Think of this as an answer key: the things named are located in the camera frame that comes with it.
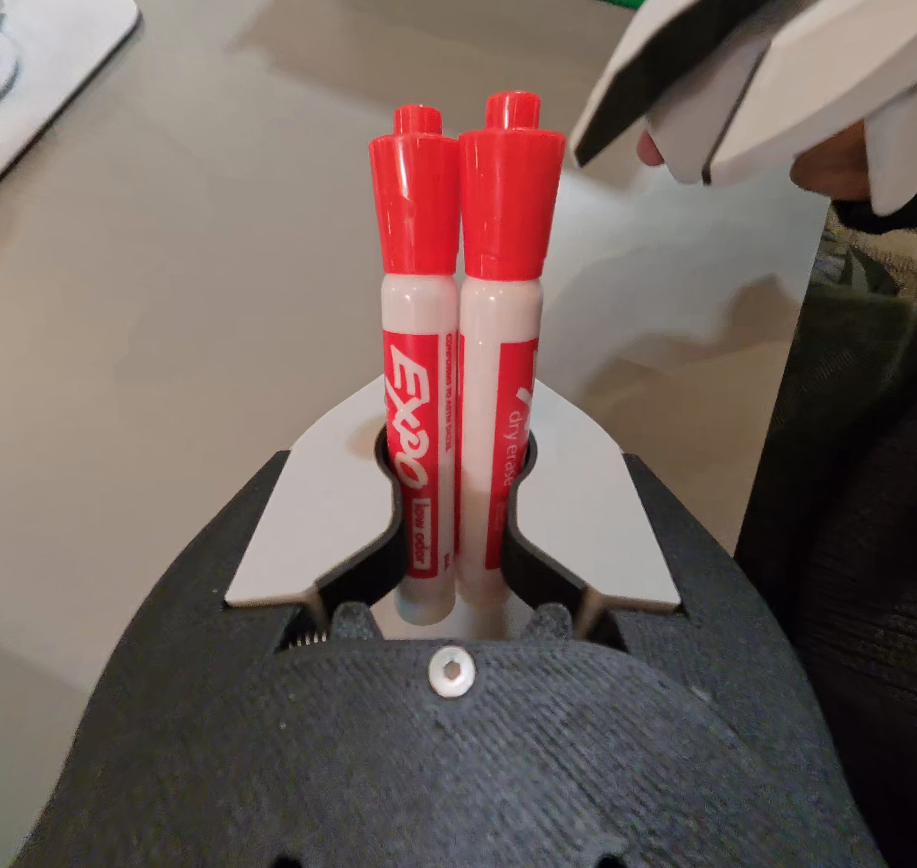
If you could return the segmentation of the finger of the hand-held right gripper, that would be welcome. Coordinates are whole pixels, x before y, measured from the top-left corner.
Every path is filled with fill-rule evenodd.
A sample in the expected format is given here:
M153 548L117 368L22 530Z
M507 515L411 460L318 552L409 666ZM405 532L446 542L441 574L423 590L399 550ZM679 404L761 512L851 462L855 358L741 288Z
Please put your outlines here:
M870 114L901 93L915 90L915 9L915 0L816 4L788 29L788 40L778 40L784 51L782 65L776 65L763 81L765 89L776 89L778 77L801 75L803 94L791 91L782 97L778 116L766 118L766 125L790 129L789 116L801 116L800 103L807 97L811 102L836 102L838 116L852 116L852 124L863 120L865 126ZM788 165L803 152L766 167L753 167L750 162L740 167L733 162L731 167L669 169L682 184L732 186Z
M788 29L823 0L646 0L615 46L573 130L585 167L643 120L668 167L766 167L853 123L804 97L790 129L771 128L801 75L765 89Z

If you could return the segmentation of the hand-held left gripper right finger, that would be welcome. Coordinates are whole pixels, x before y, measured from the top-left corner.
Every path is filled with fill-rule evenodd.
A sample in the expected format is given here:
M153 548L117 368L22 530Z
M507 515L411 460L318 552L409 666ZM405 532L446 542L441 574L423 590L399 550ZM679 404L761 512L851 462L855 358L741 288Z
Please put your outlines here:
M619 643L619 611L670 614L682 598L614 439L542 382L505 519L505 581L528 607L567 610L574 636Z

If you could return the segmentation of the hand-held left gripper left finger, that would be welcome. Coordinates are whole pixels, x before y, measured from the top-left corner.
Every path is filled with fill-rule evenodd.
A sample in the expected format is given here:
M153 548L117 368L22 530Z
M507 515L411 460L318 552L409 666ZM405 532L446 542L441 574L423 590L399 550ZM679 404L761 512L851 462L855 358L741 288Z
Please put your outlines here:
M284 460L224 601L233 609L299 605L326 628L342 604L370 607L407 572L384 378L320 417Z

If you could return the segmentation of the red dry erase marker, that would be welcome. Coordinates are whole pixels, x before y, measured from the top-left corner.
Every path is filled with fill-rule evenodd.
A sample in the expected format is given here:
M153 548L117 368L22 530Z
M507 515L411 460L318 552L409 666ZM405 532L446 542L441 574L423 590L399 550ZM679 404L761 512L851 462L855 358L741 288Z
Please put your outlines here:
M437 109L407 105L369 154L384 263L386 441L406 521L396 604L406 622L429 626L456 600L458 142Z
M491 96L458 139L465 280L460 291L457 588L477 610L508 597L501 541L525 461L543 313L541 277L565 137L540 98Z

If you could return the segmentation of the person's right forearm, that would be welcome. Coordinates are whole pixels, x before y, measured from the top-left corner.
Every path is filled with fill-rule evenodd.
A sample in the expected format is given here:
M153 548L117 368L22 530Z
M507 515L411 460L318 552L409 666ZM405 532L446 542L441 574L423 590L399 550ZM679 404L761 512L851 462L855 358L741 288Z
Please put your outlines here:
M851 232L880 236L890 232L916 232L916 196L888 215L874 211L870 200L833 200L832 209Z

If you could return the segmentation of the person's right hand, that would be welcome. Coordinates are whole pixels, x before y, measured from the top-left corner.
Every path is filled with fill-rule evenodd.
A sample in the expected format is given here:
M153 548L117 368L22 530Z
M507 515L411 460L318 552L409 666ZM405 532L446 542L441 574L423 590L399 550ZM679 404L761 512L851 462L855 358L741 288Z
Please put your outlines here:
M798 188L832 201L869 200L864 121L800 154L792 164L789 178Z

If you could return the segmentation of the white rounded tray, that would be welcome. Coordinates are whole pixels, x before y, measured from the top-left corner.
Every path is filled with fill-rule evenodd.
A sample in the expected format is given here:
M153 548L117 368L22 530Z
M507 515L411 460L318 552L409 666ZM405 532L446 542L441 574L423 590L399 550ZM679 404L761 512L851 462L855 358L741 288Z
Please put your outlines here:
M1 175L137 29L133 0L1 0Z

